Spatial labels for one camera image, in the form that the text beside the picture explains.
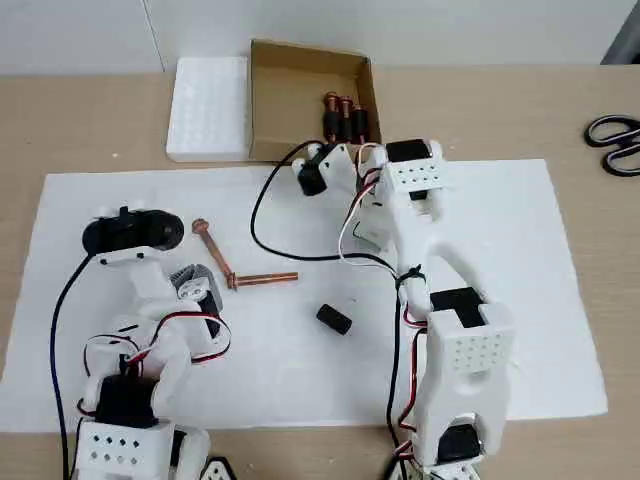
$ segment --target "black scissors handle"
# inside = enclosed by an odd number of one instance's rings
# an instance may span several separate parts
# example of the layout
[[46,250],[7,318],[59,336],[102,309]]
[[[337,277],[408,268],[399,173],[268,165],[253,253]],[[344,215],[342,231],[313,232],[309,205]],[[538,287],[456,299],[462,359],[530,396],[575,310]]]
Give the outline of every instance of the black scissors handle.
[[[607,137],[597,138],[594,135],[595,130],[606,124],[623,125],[627,129]],[[596,118],[584,131],[584,141],[590,147],[621,145],[632,142],[635,137],[640,137],[640,121],[627,115],[605,115],[604,117]]]
[[[606,124],[622,125],[626,129],[606,137],[595,137],[595,130]],[[640,166],[637,168],[622,168],[617,165],[619,159],[640,152],[640,121],[626,115],[605,115],[591,122],[585,129],[583,136],[586,144],[591,147],[608,147],[611,145],[620,147],[607,153],[602,159],[602,168],[608,173],[618,177],[640,175]]]

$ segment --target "white plastic part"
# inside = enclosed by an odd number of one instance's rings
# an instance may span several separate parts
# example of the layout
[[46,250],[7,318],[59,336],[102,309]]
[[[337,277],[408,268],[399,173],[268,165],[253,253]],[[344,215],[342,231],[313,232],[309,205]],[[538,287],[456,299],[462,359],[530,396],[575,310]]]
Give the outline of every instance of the white plastic part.
[[177,427],[186,433],[180,445],[180,455],[173,480],[197,480],[211,448],[209,434],[199,428]]
[[141,429],[86,420],[78,438],[78,479],[168,479],[173,434],[169,422]]
[[167,135],[176,162],[248,158],[245,57],[184,57],[178,61]]
[[[185,433],[178,465],[170,477],[169,462],[176,430]],[[131,428],[86,420],[78,437],[79,480],[198,480],[211,440],[206,431],[161,422],[151,428]]]
[[446,164],[442,159],[424,158],[389,162],[382,170],[393,193],[419,192],[446,186]]
[[[414,462],[404,462],[407,480],[480,480],[472,462],[457,462],[423,470]],[[386,480],[403,480],[400,464],[396,464]]]
[[412,438],[421,465],[436,464],[440,438],[461,415],[475,417],[483,454],[500,448],[514,323],[500,304],[480,305],[479,312],[485,325],[473,328],[464,328],[454,310],[429,316],[429,357],[416,396],[417,433]]

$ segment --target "white foam sheet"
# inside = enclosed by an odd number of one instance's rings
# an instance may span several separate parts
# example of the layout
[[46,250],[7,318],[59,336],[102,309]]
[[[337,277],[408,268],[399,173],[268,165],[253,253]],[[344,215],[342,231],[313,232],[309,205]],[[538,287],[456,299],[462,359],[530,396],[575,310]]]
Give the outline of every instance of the white foam sheet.
[[[196,217],[241,274],[300,272],[297,283],[222,289],[233,331],[223,358],[194,367],[172,415],[208,428],[384,423],[393,346],[394,288],[382,269],[302,263],[259,249],[249,216],[271,167],[59,174],[46,178],[0,383],[0,430],[54,431],[48,337],[56,298],[83,258],[81,234],[99,207],[167,209]],[[553,186],[542,160],[457,162],[447,231],[486,276],[517,322],[509,377],[510,419],[574,417],[607,410],[603,379]],[[306,255],[335,252],[349,197],[302,195],[283,169],[265,197],[257,230],[269,245]],[[363,248],[357,240],[351,248]],[[203,263],[222,275],[196,236],[167,253],[171,272]],[[436,288],[462,286],[442,262]],[[126,274],[92,263],[60,315],[58,371],[69,426],[85,377],[84,341],[131,301]],[[315,319],[328,303],[353,319],[337,335]],[[403,335],[396,410],[407,399],[409,333]]]

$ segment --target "light wood surface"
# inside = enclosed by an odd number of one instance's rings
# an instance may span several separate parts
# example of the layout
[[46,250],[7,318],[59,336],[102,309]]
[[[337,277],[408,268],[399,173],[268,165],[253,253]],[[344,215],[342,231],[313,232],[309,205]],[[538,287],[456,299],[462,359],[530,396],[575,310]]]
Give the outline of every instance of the light wood surface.
[[[385,140],[435,138],[452,160],[546,158],[567,228],[610,411],[509,423],[483,478],[640,478],[640,177],[605,174],[602,152],[581,140],[599,114],[640,118],[640,68],[376,67],[374,81]],[[164,153],[171,87],[169,74],[0,78],[3,355],[44,176],[188,168]],[[213,442],[240,479],[373,479],[389,452],[382,428],[215,432]],[[59,471],[56,435],[0,434],[0,479]]]

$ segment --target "cardboard box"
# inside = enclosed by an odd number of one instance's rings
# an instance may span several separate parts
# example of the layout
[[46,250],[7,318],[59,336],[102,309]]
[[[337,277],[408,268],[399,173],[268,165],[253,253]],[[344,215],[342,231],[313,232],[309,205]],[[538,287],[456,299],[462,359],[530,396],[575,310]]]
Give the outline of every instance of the cardboard box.
[[369,137],[380,142],[369,58],[265,40],[251,42],[250,157],[277,161],[305,140],[322,140],[323,98],[350,96],[369,113]]

